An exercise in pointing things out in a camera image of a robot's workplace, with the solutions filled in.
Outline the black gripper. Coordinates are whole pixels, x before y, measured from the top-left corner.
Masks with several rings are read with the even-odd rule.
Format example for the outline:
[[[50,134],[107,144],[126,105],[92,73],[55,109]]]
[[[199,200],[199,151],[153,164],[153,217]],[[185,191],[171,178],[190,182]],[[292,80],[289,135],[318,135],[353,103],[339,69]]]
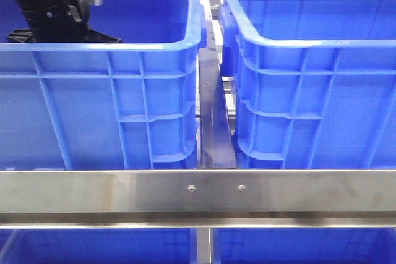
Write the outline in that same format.
[[[120,43],[90,28],[88,0],[15,0],[28,28],[14,30],[14,43]]]

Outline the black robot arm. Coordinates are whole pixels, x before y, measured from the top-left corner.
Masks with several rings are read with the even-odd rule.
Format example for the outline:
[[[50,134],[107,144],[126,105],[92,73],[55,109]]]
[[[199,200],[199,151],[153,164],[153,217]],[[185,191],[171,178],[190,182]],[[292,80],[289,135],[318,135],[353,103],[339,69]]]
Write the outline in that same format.
[[[93,0],[15,0],[28,28],[10,32],[11,43],[121,43],[90,28]]]

